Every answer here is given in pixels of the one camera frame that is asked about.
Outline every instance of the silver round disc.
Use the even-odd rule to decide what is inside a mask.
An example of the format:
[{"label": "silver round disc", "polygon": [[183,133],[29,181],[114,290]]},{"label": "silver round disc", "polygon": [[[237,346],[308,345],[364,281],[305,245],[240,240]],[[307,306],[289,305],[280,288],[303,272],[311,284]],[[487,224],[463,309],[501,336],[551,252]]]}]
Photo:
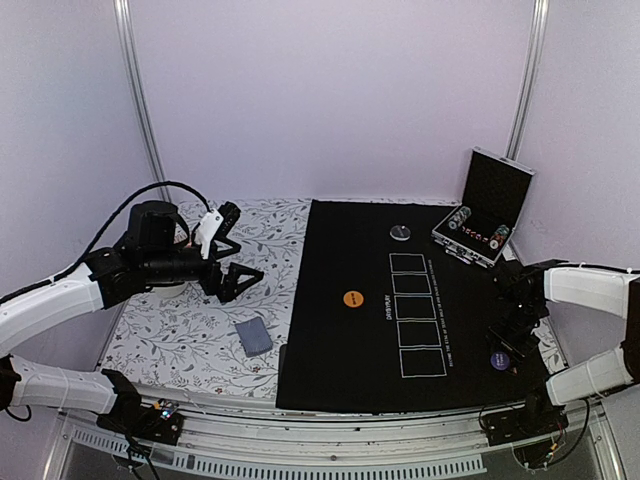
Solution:
[{"label": "silver round disc", "polygon": [[404,225],[395,225],[391,227],[389,235],[391,235],[391,238],[394,240],[406,242],[411,238],[411,230],[409,230],[409,227],[405,227]]}]

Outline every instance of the table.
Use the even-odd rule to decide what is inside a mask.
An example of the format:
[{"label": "table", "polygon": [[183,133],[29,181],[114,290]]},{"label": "table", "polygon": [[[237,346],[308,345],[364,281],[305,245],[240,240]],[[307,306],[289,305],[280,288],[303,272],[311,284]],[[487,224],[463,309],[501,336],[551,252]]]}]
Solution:
[{"label": "table", "polygon": [[[102,366],[123,371],[145,401],[159,396],[181,401],[185,427],[178,446],[153,449],[163,480],[185,474],[228,480],[531,478],[513,459],[511,445],[488,446],[477,411],[372,416],[276,409],[278,347],[287,341],[310,200],[237,203],[243,215],[232,237],[242,252],[223,263],[263,269],[265,279],[225,306],[203,296],[197,286],[169,300],[153,293],[136,296],[103,355]],[[190,226],[203,213],[195,203],[181,204],[180,211]],[[256,314],[265,319],[275,348],[246,359],[233,324]],[[564,368],[546,320],[536,333],[549,371]],[[586,438],[572,458],[536,478],[625,478],[599,402],[592,412]],[[582,426],[584,409],[573,405],[568,414],[570,444]],[[93,415],[83,412],[59,417],[47,480],[89,478],[97,471],[105,480],[130,478],[117,464],[126,459],[126,441],[94,422]],[[141,473],[150,478],[147,467]]]},{"label": "table", "polygon": [[[424,199],[374,199],[382,203],[453,205]],[[242,216],[230,237],[242,245],[223,260],[265,272],[262,282],[236,301],[220,305],[190,284],[178,297],[138,295],[127,304],[101,366],[123,372],[141,385],[196,394],[275,401],[278,350],[287,342],[310,199],[239,201]],[[199,203],[180,204],[193,227],[204,213]],[[274,348],[247,358],[233,325],[260,315]],[[565,363],[548,321],[536,334],[550,373]]]}]

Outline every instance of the purple round object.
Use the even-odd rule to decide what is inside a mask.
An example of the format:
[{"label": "purple round object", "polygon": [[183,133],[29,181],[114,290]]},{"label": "purple round object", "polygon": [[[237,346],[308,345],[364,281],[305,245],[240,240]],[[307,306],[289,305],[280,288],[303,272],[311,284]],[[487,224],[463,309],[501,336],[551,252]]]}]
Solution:
[{"label": "purple round object", "polygon": [[504,352],[495,352],[493,355],[491,355],[491,366],[496,370],[500,370],[501,372],[506,370],[511,366],[509,355]]}]

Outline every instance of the floral tablecloth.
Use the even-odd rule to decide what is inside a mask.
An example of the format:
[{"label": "floral tablecloth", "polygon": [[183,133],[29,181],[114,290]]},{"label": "floral tablecloth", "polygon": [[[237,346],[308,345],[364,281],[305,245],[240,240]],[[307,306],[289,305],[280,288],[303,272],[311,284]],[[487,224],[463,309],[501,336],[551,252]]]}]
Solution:
[{"label": "floral tablecloth", "polygon": [[[119,319],[103,368],[119,370],[132,382],[149,386],[275,399],[278,350],[289,333],[311,200],[236,203],[242,216],[230,237],[242,251],[224,259],[223,269],[230,262],[240,263],[264,271],[264,280],[223,306],[215,297],[205,296],[197,284],[189,284],[171,299],[154,293],[135,296]],[[180,212],[191,228],[204,207],[182,203]],[[256,316],[263,318],[274,348],[247,358],[234,324]],[[537,334],[550,372],[563,368],[547,322]]]}]

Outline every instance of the orange circle sticker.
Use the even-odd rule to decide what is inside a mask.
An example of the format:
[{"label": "orange circle sticker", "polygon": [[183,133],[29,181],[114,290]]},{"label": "orange circle sticker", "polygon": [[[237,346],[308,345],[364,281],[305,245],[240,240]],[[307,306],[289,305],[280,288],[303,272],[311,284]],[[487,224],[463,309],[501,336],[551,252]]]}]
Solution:
[{"label": "orange circle sticker", "polygon": [[364,303],[364,297],[360,292],[356,292],[355,290],[351,290],[344,294],[343,297],[344,304],[347,307],[358,308],[360,305]]}]

